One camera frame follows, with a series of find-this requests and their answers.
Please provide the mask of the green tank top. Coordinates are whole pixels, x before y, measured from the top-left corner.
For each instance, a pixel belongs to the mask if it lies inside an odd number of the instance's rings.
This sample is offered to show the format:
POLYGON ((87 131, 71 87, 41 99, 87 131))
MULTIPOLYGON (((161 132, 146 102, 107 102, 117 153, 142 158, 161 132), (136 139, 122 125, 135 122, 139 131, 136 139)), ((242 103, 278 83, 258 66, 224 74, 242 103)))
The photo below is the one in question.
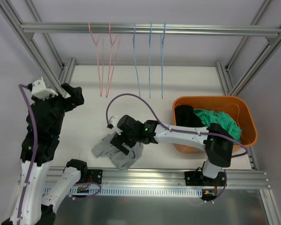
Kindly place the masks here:
POLYGON ((203 109, 196 109, 194 110, 194 113, 200 118, 205 127, 209 127, 211 123, 216 123, 228 132, 228 134, 236 141, 240 142, 242 130, 228 114, 203 109))

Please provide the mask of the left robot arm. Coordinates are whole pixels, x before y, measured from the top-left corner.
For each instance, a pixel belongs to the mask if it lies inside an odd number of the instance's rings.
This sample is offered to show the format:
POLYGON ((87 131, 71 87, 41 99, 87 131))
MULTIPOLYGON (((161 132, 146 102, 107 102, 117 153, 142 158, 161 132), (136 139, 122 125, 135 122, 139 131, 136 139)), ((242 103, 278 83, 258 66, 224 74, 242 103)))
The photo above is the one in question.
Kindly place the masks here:
POLYGON ((61 85, 69 94, 46 87, 42 79, 19 89, 28 108, 27 134, 21 150, 21 182, 11 216, 4 225, 52 225, 58 208, 70 188, 88 178, 87 163, 77 159, 67 162, 61 178, 47 194, 43 194, 45 180, 59 145, 64 116, 84 104, 81 87, 61 85))

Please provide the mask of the grey tank top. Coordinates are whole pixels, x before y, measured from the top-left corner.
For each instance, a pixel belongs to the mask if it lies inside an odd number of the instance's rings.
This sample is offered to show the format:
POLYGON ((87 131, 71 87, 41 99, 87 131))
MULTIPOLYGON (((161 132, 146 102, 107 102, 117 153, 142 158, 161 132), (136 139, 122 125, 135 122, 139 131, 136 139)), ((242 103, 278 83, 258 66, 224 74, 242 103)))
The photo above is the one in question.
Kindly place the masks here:
POLYGON ((120 170, 128 170, 142 156, 144 144, 137 142, 132 148, 124 144, 129 150, 128 155, 125 155, 110 141, 115 136, 116 132, 108 134, 102 141, 92 148, 92 153, 96 158, 109 158, 110 161, 120 170))

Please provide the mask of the pink hanger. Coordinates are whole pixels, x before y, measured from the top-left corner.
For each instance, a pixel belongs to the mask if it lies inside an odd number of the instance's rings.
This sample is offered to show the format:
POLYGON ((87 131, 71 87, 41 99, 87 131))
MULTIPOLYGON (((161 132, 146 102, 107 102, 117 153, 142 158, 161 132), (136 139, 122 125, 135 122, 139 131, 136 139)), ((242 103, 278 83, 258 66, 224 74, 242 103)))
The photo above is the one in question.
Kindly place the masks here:
POLYGON ((116 34, 115 38, 112 37, 112 24, 109 23, 109 37, 110 37, 110 58, 109 58, 109 66, 108 66, 108 76, 107 76, 107 85, 106 85, 106 92, 105 97, 109 96, 111 82, 114 74, 114 69, 119 53, 119 47, 121 42, 121 34, 116 34))
POLYGON ((91 39, 95 45, 96 49, 96 63, 97 63, 97 71, 98 71, 98 79, 99 79, 99 96, 103 96, 103 81, 104 81, 104 36, 103 34, 99 34, 98 38, 95 39, 91 22, 88 22, 88 29, 91 39), (100 56, 99 56, 99 43, 102 42, 102 63, 100 64, 100 56))

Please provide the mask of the blue hanger of red top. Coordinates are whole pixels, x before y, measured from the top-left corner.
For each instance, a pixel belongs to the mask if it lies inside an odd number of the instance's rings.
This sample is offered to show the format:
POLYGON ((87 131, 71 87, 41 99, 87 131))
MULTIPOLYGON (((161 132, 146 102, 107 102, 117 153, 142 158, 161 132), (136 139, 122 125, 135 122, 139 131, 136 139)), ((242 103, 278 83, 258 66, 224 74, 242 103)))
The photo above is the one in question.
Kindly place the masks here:
POLYGON ((163 26, 163 34, 160 35, 160 52, 161 52, 161 98, 163 99, 163 62, 164 62, 164 40, 166 33, 166 23, 163 26))

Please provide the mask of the blue hanger of green top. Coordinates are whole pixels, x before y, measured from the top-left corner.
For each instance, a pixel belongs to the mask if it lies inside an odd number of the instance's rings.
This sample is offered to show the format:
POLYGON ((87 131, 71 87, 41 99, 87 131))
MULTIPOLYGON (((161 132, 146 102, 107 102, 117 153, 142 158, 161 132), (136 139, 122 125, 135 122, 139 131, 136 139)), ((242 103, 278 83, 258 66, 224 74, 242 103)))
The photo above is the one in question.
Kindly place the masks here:
POLYGON ((148 53, 148 85, 149 85, 149 98, 151 98, 151 38, 152 38, 152 23, 150 23, 150 32, 148 38, 148 46, 149 46, 149 53, 148 53))

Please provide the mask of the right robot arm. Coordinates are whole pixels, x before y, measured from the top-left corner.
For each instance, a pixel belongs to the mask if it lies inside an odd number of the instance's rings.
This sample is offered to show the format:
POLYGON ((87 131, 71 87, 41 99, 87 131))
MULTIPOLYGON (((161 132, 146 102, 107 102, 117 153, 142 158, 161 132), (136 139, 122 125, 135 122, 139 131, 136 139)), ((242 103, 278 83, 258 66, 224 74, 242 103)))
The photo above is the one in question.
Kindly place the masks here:
POLYGON ((115 129, 116 134, 110 143, 125 155, 137 143, 171 143, 192 146, 206 152, 200 181, 205 186, 212 185, 223 168, 230 167, 233 139, 217 124, 209 127, 181 127, 162 124, 157 120, 142 123, 129 115, 111 116, 107 127, 115 129))

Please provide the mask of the black tank top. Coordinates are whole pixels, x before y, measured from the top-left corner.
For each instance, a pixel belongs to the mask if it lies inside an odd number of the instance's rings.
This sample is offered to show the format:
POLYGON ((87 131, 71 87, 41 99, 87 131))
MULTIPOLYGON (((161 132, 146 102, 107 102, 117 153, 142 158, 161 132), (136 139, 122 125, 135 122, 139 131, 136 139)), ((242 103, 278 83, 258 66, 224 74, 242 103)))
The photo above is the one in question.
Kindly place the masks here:
POLYGON ((200 128, 205 125, 194 113, 194 108, 190 105, 179 105, 175 108, 176 125, 189 128, 200 128))

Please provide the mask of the blue hanger of white top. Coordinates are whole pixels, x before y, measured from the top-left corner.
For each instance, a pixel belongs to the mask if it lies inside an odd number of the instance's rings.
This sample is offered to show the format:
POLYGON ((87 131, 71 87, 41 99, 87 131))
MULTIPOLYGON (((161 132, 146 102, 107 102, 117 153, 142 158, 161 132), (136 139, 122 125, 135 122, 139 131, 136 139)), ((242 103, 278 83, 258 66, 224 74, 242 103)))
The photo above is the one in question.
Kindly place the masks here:
POLYGON ((140 79, 139 79, 139 73, 137 68, 137 53, 136 53, 136 23, 133 24, 133 58, 134 58, 134 67, 135 67, 135 73, 136 73, 136 79, 137 79, 137 87, 138 87, 138 94, 139 97, 141 97, 141 89, 140 89, 140 79))

